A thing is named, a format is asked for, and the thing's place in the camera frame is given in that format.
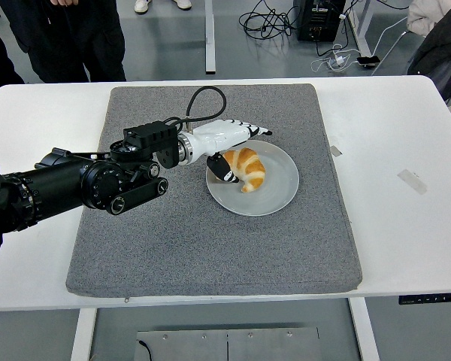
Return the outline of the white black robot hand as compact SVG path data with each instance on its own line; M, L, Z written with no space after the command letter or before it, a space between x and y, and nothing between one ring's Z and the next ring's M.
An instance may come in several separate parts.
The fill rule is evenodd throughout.
M207 155L207 167L218 179L238 183L238 177L220 152L261 134L271 135L272 132L240 120L215 120L191 131L182 131L177 135L179 163L187 165Z

